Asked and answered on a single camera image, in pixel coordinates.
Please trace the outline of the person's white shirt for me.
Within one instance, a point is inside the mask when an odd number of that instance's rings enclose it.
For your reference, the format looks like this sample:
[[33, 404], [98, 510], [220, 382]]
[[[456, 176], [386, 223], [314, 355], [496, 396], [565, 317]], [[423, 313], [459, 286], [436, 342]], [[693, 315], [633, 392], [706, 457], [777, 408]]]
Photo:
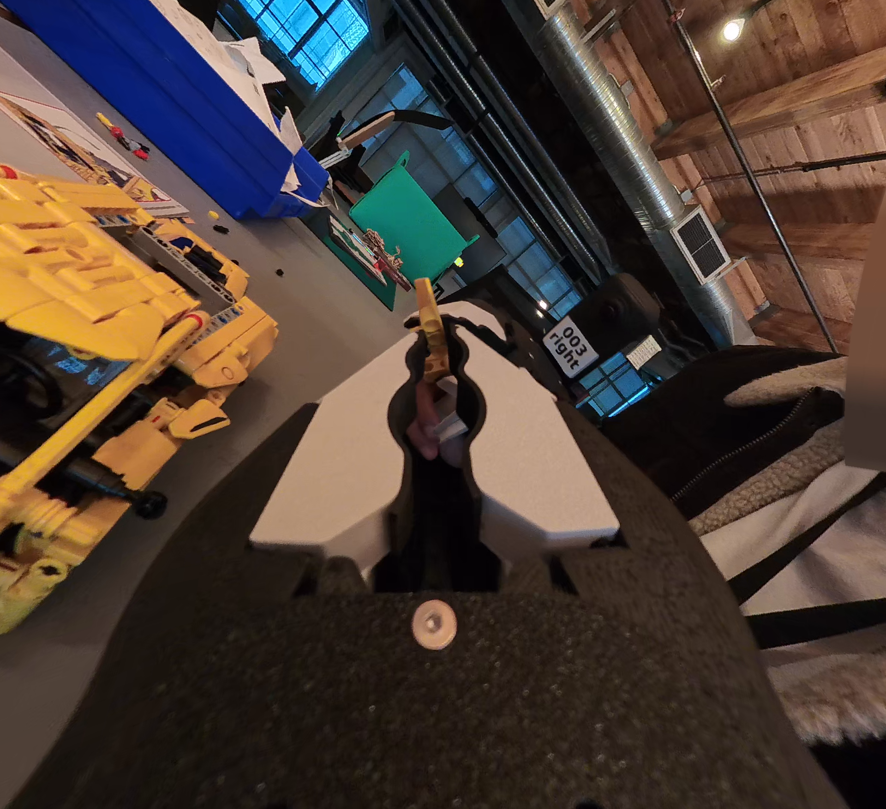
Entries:
[[826, 469], [803, 490], [701, 535], [773, 681], [884, 665], [884, 473]]

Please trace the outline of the flat printed box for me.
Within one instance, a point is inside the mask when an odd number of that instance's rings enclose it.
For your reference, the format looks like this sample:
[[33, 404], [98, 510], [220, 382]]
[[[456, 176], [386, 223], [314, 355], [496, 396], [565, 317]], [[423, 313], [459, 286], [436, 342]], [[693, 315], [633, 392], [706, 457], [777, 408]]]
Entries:
[[336, 216], [329, 215], [329, 240], [342, 252], [352, 257], [361, 270], [383, 282], [381, 260], [376, 253], [353, 230], [346, 227]]

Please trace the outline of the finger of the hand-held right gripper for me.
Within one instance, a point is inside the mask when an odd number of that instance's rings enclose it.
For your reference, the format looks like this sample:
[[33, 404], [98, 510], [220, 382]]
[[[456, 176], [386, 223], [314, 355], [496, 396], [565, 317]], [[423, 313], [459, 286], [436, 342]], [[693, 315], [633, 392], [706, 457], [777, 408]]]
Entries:
[[437, 305], [437, 309], [442, 316], [466, 320], [477, 327], [486, 327], [502, 340], [509, 338], [509, 316], [493, 307], [486, 306], [486, 302], [476, 302], [473, 300], [447, 301], [440, 302]]

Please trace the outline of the grey desk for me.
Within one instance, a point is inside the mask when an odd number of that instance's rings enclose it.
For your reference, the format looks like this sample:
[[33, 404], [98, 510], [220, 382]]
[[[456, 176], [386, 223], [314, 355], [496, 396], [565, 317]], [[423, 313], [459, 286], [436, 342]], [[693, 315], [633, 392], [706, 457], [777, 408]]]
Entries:
[[[155, 485], [168, 496], [167, 513], [151, 523], [124, 515], [58, 590], [2, 636], [2, 669], [40, 677], [57, 656], [94, 667], [138, 582], [191, 510], [299, 406], [399, 340], [415, 299], [398, 291], [387, 310], [303, 222], [233, 221], [33, 33], [6, 19], [2, 48], [101, 138], [96, 113], [149, 144], [149, 180], [188, 208], [200, 237], [246, 269], [252, 300], [279, 327], [272, 353], [232, 394], [230, 427], [196, 440], [161, 471]], [[210, 220], [209, 210], [220, 218]], [[215, 224], [229, 233], [213, 231]]]

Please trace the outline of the person's right hand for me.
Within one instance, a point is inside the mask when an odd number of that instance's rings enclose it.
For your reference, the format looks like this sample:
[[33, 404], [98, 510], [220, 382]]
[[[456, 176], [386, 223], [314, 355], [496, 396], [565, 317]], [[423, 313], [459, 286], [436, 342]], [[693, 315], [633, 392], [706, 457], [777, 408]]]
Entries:
[[455, 413], [455, 397], [424, 379], [415, 386], [415, 418], [407, 428], [412, 447], [426, 461], [440, 460], [448, 466], [462, 467], [463, 438], [441, 443], [435, 430], [441, 421]]

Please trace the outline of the green board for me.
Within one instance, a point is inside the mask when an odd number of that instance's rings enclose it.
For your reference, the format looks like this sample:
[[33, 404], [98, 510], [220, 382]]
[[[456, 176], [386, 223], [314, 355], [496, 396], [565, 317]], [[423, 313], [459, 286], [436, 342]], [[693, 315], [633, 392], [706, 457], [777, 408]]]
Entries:
[[401, 250], [401, 271], [407, 280], [435, 281], [479, 236], [461, 236], [409, 174], [408, 159], [405, 151], [352, 206], [349, 217], [364, 232], [374, 230], [385, 243]]

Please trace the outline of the yellow toy brick car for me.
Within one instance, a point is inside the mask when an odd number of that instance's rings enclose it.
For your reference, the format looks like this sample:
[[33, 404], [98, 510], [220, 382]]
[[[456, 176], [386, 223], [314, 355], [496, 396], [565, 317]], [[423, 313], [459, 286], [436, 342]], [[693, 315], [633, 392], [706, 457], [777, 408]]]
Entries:
[[1, 633], [23, 622], [151, 483], [230, 424], [277, 322], [188, 222], [123, 191], [2, 165]]

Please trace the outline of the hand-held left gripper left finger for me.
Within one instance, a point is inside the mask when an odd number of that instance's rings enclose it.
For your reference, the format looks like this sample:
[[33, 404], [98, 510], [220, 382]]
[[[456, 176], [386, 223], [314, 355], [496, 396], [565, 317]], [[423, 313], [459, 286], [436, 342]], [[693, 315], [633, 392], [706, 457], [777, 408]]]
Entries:
[[386, 514], [405, 454], [389, 408], [411, 383], [407, 352], [417, 340], [409, 333], [319, 400], [251, 530], [253, 548], [344, 557], [362, 577], [390, 552]]

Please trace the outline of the open instruction booklet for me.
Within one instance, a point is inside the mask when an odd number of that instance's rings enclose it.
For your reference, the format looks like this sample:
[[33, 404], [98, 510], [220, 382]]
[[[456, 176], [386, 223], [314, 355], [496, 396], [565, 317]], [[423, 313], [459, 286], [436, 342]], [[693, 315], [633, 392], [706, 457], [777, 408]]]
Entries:
[[2, 116], [50, 155], [47, 168], [27, 168], [25, 157], [13, 155], [12, 144], [2, 144], [3, 165], [30, 174], [70, 175], [84, 183], [110, 185], [155, 217], [188, 214], [186, 206], [151, 183], [67, 109], [9, 93], [2, 93], [1, 106]]

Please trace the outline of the yellow brick beam with pin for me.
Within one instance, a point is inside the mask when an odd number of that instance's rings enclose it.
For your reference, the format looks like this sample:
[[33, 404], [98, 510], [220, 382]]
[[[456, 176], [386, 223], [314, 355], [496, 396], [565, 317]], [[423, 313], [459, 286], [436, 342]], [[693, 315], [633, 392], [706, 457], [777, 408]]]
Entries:
[[438, 382], [451, 376], [449, 364], [449, 341], [445, 325], [437, 307], [431, 281], [417, 278], [414, 283], [417, 305], [418, 328], [424, 333], [427, 344], [424, 375], [418, 390], [437, 404], [446, 395]]

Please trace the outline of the black ceiling pipe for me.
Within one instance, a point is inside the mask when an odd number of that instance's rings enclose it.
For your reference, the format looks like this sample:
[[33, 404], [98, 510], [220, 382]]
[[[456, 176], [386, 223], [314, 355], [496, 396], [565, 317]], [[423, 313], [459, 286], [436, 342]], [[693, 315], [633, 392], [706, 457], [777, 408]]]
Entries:
[[803, 272], [796, 260], [795, 255], [790, 247], [788, 240], [786, 239], [780, 223], [777, 221], [770, 204], [764, 194], [760, 183], [754, 174], [753, 169], [748, 162], [747, 155], [743, 150], [739, 140], [737, 139], [736, 132], [727, 118], [724, 107], [720, 104], [717, 95], [715, 94], [715, 90], [712, 84], [712, 79], [707, 73], [703, 61], [701, 59], [700, 54], [696, 50], [694, 46], [694, 42], [689, 35], [689, 32], [685, 25], [682, 22], [682, 10], [678, 10], [676, 5], [672, 2], [672, 0], [659, 0], [665, 14], [668, 17], [668, 24], [672, 28], [675, 36], [679, 40], [681, 44], [682, 50], [686, 53], [688, 60], [692, 64], [692, 68], [694, 71], [694, 75], [697, 77], [699, 83], [703, 86], [704, 93], [706, 95], [707, 101], [712, 108], [716, 121], [721, 128], [721, 131], [725, 135], [725, 139], [729, 144], [731, 150], [733, 151], [736, 160], [738, 162], [739, 168], [741, 170], [742, 176], [744, 180], [747, 182], [753, 197], [756, 199], [760, 210], [762, 211], [766, 221], [772, 231], [772, 234], [781, 249], [782, 254], [785, 257], [785, 260], [788, 263], [790, 271], [798, 285], [800, 292], [803, 295], [803, 298], [806, 304], [809, 306], [812, 316], [815, 319], [817, 326], [820, 329], [820, 332], [823, 338], [826, 341], [828, 349], [833, 354], [838, 354], [838, 347], [836, 345], [836, 339], [834, 338], [830, 328], [826, 323], [825, 317], [822, 315], [820, 308], [817, 304], [817, 301], [814, 298], [814, 294], [807, 283]]

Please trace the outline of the person's right forearm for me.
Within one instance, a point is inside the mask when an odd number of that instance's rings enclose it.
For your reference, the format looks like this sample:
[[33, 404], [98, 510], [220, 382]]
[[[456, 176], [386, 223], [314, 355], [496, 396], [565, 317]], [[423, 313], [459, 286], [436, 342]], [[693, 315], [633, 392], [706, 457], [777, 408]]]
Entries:
[[703, 465], [692, 390], [692, 376], [684, 370], [601, 427], [602, 434], [669, 496]]

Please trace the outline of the silver ventilation duct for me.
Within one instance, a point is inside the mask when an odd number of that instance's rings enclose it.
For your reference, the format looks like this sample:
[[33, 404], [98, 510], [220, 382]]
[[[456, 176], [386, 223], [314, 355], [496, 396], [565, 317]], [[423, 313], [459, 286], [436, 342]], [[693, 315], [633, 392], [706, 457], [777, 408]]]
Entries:
[[655, 157], [621, 89], [583, 35], [577, 14], [565, 3], [538, 30], [533, 50], [717, 347], [758, 345], [725, 280], [700, 283], [681, 253], [671, 229], [684, 218], [686, 204]]

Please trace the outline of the blue plastic bin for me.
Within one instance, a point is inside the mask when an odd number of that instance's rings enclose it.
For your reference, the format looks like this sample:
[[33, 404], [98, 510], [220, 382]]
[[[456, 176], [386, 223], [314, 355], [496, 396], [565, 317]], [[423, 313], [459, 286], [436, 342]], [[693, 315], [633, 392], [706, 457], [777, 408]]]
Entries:
[[2, 0], [232, 218], [320, 205], [329, 174], [290, 148], [226, 44], [172, 0]]

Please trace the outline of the small red yellow brick cluster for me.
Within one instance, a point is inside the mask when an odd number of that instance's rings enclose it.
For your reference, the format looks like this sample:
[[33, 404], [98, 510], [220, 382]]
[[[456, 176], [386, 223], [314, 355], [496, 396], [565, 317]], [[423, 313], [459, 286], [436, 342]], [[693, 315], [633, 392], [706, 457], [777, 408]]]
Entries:
[[148, 145], [127, 136], [119, 126], [115, 125], [102, 113], [96, 113], [96, 119], [122, 148], [136, 156], [141, 161], [149, 161], [150, 148]]

